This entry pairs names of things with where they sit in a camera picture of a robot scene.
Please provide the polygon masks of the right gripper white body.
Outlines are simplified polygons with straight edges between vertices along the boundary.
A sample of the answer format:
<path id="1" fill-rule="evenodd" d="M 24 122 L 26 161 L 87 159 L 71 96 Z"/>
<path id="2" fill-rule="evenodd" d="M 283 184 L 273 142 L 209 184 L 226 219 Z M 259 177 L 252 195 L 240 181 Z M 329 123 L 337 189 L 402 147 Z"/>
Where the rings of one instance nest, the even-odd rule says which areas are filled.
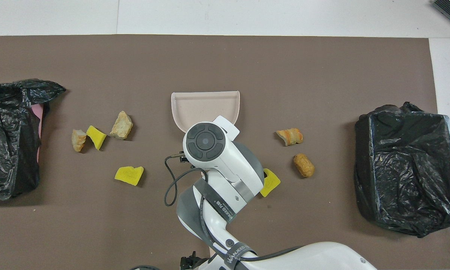
<path id="1" fill-rule="evenodd" d="M 222 128 L 231 141 L 234 141 L 240 133 L 240 130 L 232 122 L 221 115 L 218 115 L 212 122 Z"/>

